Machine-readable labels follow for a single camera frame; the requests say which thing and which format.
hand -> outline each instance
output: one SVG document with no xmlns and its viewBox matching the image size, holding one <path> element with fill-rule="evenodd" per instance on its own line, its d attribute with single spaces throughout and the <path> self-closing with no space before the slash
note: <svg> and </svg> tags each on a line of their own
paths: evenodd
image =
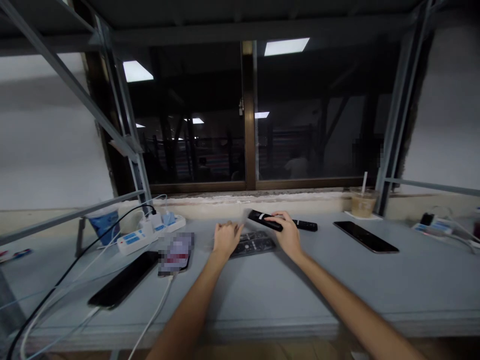
<svg viewBox="0 0 480 360">
<path fill-rule="evenodd" d="M 283 231 L 275 231 L 276 238 L 283 251 L 290 257 L 290 259 L 297 259 L 303 254 L 300 246 L 300 233 L 294 221 L 286 211 L 275 211 L 273 216 L 280 215 L 282 217 L 265 217 L 264 220 L 280 224 Z"/>
<path fill-rule="evenodd" d="M 219 254 L 225 260 L 228 260 L 239 244 L 240 235 L 244 226 L 236 222 L 228 221 L 225 224 L 217 224 L 215 227 L 215 242 L 213 244 L 213 253 Z"/>
</svg>

glass pane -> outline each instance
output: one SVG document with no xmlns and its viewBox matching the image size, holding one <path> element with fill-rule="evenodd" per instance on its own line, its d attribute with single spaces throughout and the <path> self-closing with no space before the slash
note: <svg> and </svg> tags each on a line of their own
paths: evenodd
<svg viewBox="0 0 480 360">
<path fill-rule="evenodd" d="M 145 54 L 153 79 L 128 85 L 149 182 L 245 180 L 240 44 L 163 46 Z"/>
<path fill-rule="evenodd" d="M 383 38 L 257 41 L 257 178 L 376 175 L 399 53 Z"/>
</svg>

wrist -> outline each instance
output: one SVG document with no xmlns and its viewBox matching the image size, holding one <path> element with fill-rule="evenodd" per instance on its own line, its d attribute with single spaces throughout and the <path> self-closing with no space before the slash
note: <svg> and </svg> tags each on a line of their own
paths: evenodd
<svg viewBox="0 0 480 360">
<path fill-rule="evenodd" d="M 307 254 L 305 254 L 304 251 L 300 248 L 299 250 L 292 252 L 288 256 L 295 264 L 298 265 L 300 262 L 306 259 Z"/>
<path fill-rule="evenodd" d="M 208 261 L 223 267 L 229 260 L 229 257 L 229 255 L 226 255 L 221 251 L 213 250 L 208 258 Z"/>
</svg>

tv remote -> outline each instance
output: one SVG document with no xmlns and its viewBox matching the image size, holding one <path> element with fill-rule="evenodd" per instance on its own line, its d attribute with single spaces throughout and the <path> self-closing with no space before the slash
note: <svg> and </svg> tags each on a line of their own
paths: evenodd
<svg viewBox="0 0 480 360">
<path fill-rule="evenodd" d="M 240 236 L 240 242 L 230 255 L 230 259 L 271 252 L 276 247 L 272 238 L 264 231 L 249 232 Z"/>
<path fill-rule="evenodd" d="M 254 222 L 262 224 L 263 226 L 266 226 L 267 228 L 270 228 L 270 229 L 273 229 L 275 231 L 281 232 L 284 229 L 284 227 L 282 225 L 280 225 L 277 222 L 266 221 L 265 220 L 265 218 L 271 218 L 271 217 L 272 217 L 272 215 L 268 215 L 266 213 L 256 211 L 256 210 L 252 210 L 252 211 L 250 211 L 250 214 L 248 214 L 248 218 L 250 220 L 253 220 Z M 300 229 L 300 230 L 307 230 L 307 231 L 311 231 L 311 232 L 316 232 L 319 229 L 318 225 L 314 222 L 301 221 L 301 220 L 293 220 L 293 222 L 295 223 L 297 229 Z"/>
<path fill-rule="evenodd" d="M 300 229 L 300 230 L 316 232 L 319 229 L 319 226 L 314 222 L 308 222 L 308 221 L 302 221 L 302 220 L 293 220 L 293 222 L 295 223 L 297 229 Z"/>
</svg>

black cable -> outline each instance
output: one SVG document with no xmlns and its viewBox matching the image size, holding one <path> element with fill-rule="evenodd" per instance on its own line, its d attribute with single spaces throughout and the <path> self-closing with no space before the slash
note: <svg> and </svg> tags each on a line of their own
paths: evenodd
<svg viewBox="0 0 480 360">
<path fill-rule="evenodd" d="M 20 330 L 18 330 L 15 338 L 13 339 L 13 342 L 11 343 L 10 345 L 10 348 L 8 349 L 8 355 L 6 356 L 6 360 L 12 360 L 12 356 L 14 354 L 14 350 L 15 350 L 15 346 L 17 345 L 17 343 L 19 342 L 19 339 L 20 337 L 22 336 L 25 328 L 27 327 L 27 325 L 30 323 L 30 321 L 32 321 L 32 319 L 34 318 L 34 316 L 38 313 L 38 311 L 40 310 L 40 308 L 42 307 L 42 305 L 47 301 L 47 299 L 50 297 L 50 295 L 53 294 L 53 292 L 55 291 L 55 289 L 57 288 L 57 286 L 60 285 L 60 283 L 65 279 L 65 277 L 68 275 L 68 273 L 70 272 L 70 270 L 72 270 L 72 268 L 75 266 L 75 264 L 80 260 L 80 258 L 95 244 L 97 243 L 101 238 L 104 237 L 104 235 L 106 233 L 108 233 L 110 230 L 112 230 L 115 226 L 117 226 L 117 224 L 124 218 L 126 217 L 128 214 L 130 214 L 133 210 L 135 209 L 138 209 L 138 208 L 142 208 L 142 207 L 150 207 L 152 210 L 151 210 L 151 213 L 152 215 L 155 215 L 157 213 L 157 211 L 155 210 L 155 208 L 152 206 L 152 205 L 139 205 L 139 206 L 136 206 L 134 207 L 133 209 L 130 209 L 129 211 L 127 211 L 121 218 L 119 218 L 112 226 L 110 226 L 110 228 L 105 231 L 101 236 L 99 236 L 94 242 L 92 242 L 90 245 L 88 245 L 80 254 L 79 257 L 77 257 L 73 263 L 70 265 L 70 267 L 65 271 L 65 273 L 62 275 L 62 277 L 60 278 L 60 280 L 57 281 L 57 283 L 55 284 L 55 286 L 48 292 L 48 294 L 43 298 L 42 301 L 40 301 L 40 304 L 38 304 L 38 306 L 36 307 L 35 310 L 33 310 L 33 312 L 31 313 L 31 315 L 28 317 L 28 319 L 23 323 L 23 325 L 21 326 Z"/>
</svg>

